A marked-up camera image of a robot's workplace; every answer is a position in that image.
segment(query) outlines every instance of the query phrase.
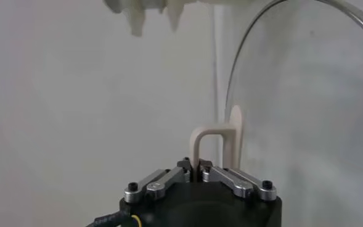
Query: white backdrop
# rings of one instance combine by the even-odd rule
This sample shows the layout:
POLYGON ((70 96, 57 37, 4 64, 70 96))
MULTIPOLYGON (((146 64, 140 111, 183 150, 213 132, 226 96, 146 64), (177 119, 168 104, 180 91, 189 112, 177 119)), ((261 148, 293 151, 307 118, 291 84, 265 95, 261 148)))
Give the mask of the white backdrop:
POLYGON ((148 11, 136 38, 101 0, 0 0, 0 227, 86 226, 188 155, 215 121, 209 13, 148 11))

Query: u-shaped plastic part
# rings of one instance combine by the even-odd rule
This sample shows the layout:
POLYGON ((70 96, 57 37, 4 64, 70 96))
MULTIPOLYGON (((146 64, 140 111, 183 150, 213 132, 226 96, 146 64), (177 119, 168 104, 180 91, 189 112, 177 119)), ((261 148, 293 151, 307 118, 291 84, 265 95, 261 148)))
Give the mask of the u-shaped plastic part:
POLYGON ((194 130, 190 138, 190 161, 194 170, 199 164, 200 141, 207 135, 220 135, 223 138, 222 167, 239 168, 240 151, 243 135, 242 112, 238 105, 233 106, 228 123, 199 127, 194 130))

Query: silver metal link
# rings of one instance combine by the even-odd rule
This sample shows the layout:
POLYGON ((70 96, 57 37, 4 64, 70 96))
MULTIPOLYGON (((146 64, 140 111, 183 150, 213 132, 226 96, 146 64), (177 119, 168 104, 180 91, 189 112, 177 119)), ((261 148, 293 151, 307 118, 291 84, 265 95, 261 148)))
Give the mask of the silver metal link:
POLYGON ((156 182, 147 185, 147 193, 150 193, 154 200, 165 196, 166 190, 174 183, 185 182, 184 169, 176 167, 156 182))
POLYGON ((270 189, 266 189, 263 187, 263 182, 256 179, 255 177, 241 171, 241 170, 233 170, 229 169, 229 173, 238 176, 239 178, 250 182, 254 187, 254 192, 259 195, 259 198, 265 201, 273 201, 277 197, 277 189, 275 186, 272 186, 270 189))
POLYGON ((233 190, 233 193, 242 198, 248 197, 248 193, 253 190, 251 183, 241 180, 220 167, 210 169, 209 182, 222 182, 233 190))
POLYGON ((166 174, 166 171, 157 170, 157 171, 153 172, 151 175, 149 175, 148 177, 146 177, 143 180, 141 180, 140 182, 138 182, 136 191, 129 191, 129 189, 126 188, 124 190, 125 202, 129 202, 132 204, 139 202, 143 198, 143 195, 146 192, 147 185, 149 183, 151 183, 152 181, 156 181, 156 180, 160 179, 165 174, 166 174))

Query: white wall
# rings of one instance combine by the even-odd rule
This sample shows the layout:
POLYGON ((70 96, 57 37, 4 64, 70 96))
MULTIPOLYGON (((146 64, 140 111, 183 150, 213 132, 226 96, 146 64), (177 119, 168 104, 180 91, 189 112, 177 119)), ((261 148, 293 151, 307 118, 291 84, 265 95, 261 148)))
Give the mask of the white wall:
MULTIPOLYGON (((243 33, 269 1, 215 8, 219 108, 243 33)), ((240 56, 230 103, 245 116, 241 169, 274 181, 283 226, 363 226, 363 29, 292 0, 261 17, 240 56)))
POLYGON ((100 0, 0 1, 0 227, 84 226, 188 154, 215 121, 209 11, 135 38, 100 0))

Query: white plastic holder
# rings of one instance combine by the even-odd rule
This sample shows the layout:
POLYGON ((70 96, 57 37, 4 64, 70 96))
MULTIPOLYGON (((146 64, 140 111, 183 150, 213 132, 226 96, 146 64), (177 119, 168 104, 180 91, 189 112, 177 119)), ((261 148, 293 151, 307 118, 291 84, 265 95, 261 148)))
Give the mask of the white plastic holder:
POLYGON ((222 167, 240 168, 240 153, 243 138, 243 118, 242 111, 238 105, 233 106, 230 113, 229 122, 210 126, 202 126, 192 132, 189 143, 190 161, 192 167, 194 169, 198 167, 200 141, 202 138, 207 135, 216 134, 222 136, 223 138, 222 167))

